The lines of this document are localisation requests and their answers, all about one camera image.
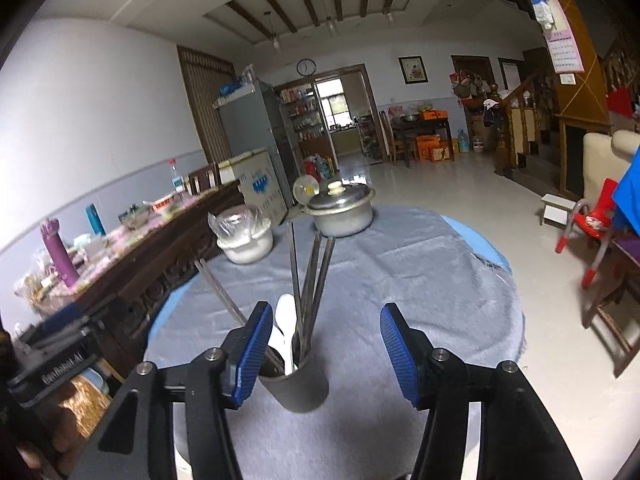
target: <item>blue gripper pad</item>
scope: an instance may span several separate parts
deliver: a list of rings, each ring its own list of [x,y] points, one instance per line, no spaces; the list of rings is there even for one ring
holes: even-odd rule
[[[246,332],[238,344],[246,341],[236,360],[236,385],[229,400],[236,408],[251,396],[255,380],[262,366],[262,358],[273,329],[273,309],[265,301],[259,302],[241,329]]]
[[[386,353],[396,373],[404,398],[418,408],[420,401],[419,367],[424,366],[425,355],[414,341],[414,330],[409,328],[395,303],[387,303],[380,311],[380,333]]]

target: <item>lid knob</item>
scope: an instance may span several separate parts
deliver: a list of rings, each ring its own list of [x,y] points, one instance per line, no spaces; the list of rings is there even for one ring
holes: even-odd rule
[[[330,182],[327,185],[328,193],[330,195],[340,195],[340,193],[344,193],[344,186],[342,185],[342,181],[336,180],[335,182]]]

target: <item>blue water bottle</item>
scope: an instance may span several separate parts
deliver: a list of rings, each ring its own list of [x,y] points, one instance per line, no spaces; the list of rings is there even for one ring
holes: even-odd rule
[[[94,230],[94,234],[97,234],[98,236],[104,236],[106,233],[104,232],[104,227],[102,227],[102,222],[100,221],[98,212],[95,209],[95,205],[89,204],[86,207],[85,211],[87,217],[89,218],[91,228]]]

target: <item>gray refrigerator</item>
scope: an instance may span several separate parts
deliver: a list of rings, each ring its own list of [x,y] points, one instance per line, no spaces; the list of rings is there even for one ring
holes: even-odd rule
[[[233,156],[266,148],[287,207],[294,205],[291,187],[300,176],[302,156],[298,142],[280,113],[280,103],[270,85],[258,81],[254,91],[220,105],[220,118]]]

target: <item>dark wooden table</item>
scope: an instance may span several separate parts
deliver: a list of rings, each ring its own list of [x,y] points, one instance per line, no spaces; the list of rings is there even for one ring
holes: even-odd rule
[[[603,273],[603,282],[582,319],[582,325],[590,327],[597,315],[613,334],[624,352],[624,357],[613,370],[613,375],[619,377],[640,351],[640,338],[630,344],[607,308],[612,303],[620,303],[625,292],[629,292],[640,304],[640,238],[622,235],[612,241],[611,247],[613,251],[609,256],[609,272]]]
[[[169,294],[196,275],[194,260],[208,260],[220,253],[207,223],[208,213],[218,214],[242,203],[237,180],[204,193],[169,223],[151,231],[74,298],[81,312],[111,294],[125,300],[124,312],[110,312],[106,317],[107,335],[100,342],[104,359],[121,377],[126,378],[142,361],[147,333]]]
[[[449,119],[418,119],[417,121],[403,121],[402,119],[393,121],[391,128],[395,134],[398,134],[399,140],[404,146],[404,164],[410,167],[409,163],[409,138],[415,139],[420,135],[435,134],[436,130],[444,128],[447,131],[447,142],[449,144],[449,156],[451,160],[456,160],[453,153],[453,140],[451,138],[451,128]]]

